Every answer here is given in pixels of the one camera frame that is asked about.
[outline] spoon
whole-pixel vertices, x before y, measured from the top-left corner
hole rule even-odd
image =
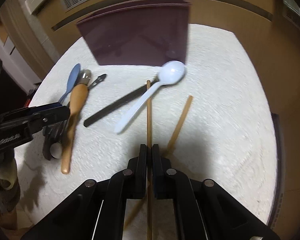
[[[181,78],[186,73],[185,65],[180,61],[169,61],[165,63],[159,74],[159,81],[154,83],[150,89],[148,89],[141,98],[133,105],[130,110],[121,118],[114,128],[115,133],[120,133],[130,122],[133,116],[138,112],[138,110],[143,106],[143,104],[148,100],[153,93],[163,85],[173,85],[181,80]]]
[[[70,117],[68,127],[66,129],[66,137],[62,144],[62,160],[61,160],[61,172],[68,174],[70,172],[70,162],[72,156],[72,147],[74,141],[75,127],[79,120],[79,114],[88,97],[87,84],[91,79],[91,71],[84,70],[79,75],[81,78],[78,80],[70,96]]]
[[[80,64],[76,64],[73,69],[70,72],[70,75],[68,77],[68,82],[67,82],[67,89],[66,92],[63,94],[63,96],[59,99],[59,103],[62,104],[62,102],[65,100],[66,96],[71,92],[75,85],[75,81],[77,80],[78,74],[80,72]]]

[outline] white table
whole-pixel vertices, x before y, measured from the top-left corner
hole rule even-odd
[[[16,148],[21,204],[37,223],[86,179],[101,181],[126,168],[146,143],[146,109],[121,135],[114,125],[134,102],[109,114],[89,128],[83,121],[152,80],[159,67],[99,66],[83,38],[56,63],[30,106],[56,102],[66,89],[76,63],[90,69],[94,80],[107,73],[91,90],[76,128],[71,172],[60,172],[59,160],[42,155],[43,136]],[[276,184],[276,143],[266,96],[243,47],[231,32],[203,25],[189,26],[186,77],[162,88],[153,98],[153,143],[167,146],[188,95],[194,96],[179,135],[172,166],[190,178],[212,178],[264,223]],[[126,214],[135,201],[127,203]],[[172,202],[154,204],[154,235],[175,239]],[[124,239],[146,239],[146,207]]]

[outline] white wall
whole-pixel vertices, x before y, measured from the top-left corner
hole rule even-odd
[[[30,66],[24,61],[17,49],[14,49],[10,55],[14,45],[11,39],[8,37],[5,46],[3,46],[0,40],[0,59],[4,70],[8,75],[22,88],[26,93],[29,90],[34,89],[34,84],[41,80],[30,68]]]

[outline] wooden-handled utensil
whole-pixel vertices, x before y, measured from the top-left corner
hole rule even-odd
[[[70,96],[70,117],[68,127],[66,129],[66,136],[62,144],[62,159],[61,159],[61,172],[68,174],[70,172],[70,162],[72,156],[72,147],[75,135],[75,127],[78,123],[79,114],[83,108],[88,97],[87,84],[91,78],[90,70],[85,70],[82,75],[82,80],[76,85]]]

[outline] white plastic spoon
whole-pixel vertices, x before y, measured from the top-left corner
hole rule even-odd
[[[130,122],[133,116],[138,112],[138,110],[143,106],[143,104],[148,100],[153,93],[163,85],[173,85],[181,80],[181,78],[186,73],[185,65],[180,61],[169,61],[165,63],[159,74],[159,82],[154,83],[150,89],[148,89],[139,100],[130,108],[130,110],[121,118],[114,128],[115,133],[121,133],[126,125]]]

